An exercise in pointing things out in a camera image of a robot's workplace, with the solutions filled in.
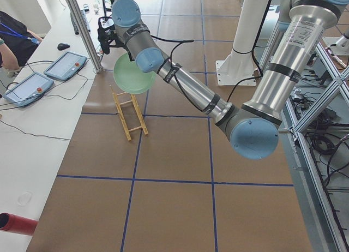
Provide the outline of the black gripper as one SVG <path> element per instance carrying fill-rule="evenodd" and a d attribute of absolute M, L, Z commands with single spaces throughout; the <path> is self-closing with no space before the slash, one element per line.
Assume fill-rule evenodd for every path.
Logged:
<path fill-rule="evenodd" d="M 110 16 L 98 18 L 98 41 L 104 54 L 110 53 L 111 47 L 117 47 L 118 39 L 115 32 L 115 24 Z"/>

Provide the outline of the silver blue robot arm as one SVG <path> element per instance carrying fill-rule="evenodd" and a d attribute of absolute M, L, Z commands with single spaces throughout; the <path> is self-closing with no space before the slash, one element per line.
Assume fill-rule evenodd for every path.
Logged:
<path fill-rule="evenodd" d="M 218 94 L 188 73 L 154 42 L 134 0 L 116 0 L 112 5 L 113 27 L 99 28 L 98 39 L 105 53 L 110 42 L 126 50 L 141 73 L 137 81 L 128 75 L 115 75 L 119 88 L 128 93 L 148 89 L 145 75 L 157 73 L 182 93 L 199 111 L 213 118 L 234 150 L 248 159 L 271 155 L 279 141 L 280 111 L 300 79 L 323 31 L 339 20 L 348 0 L 285 0 L 281 6 L 280 27 L 284 35 L 268 63 L 252 98 L 241 107 Z"/>

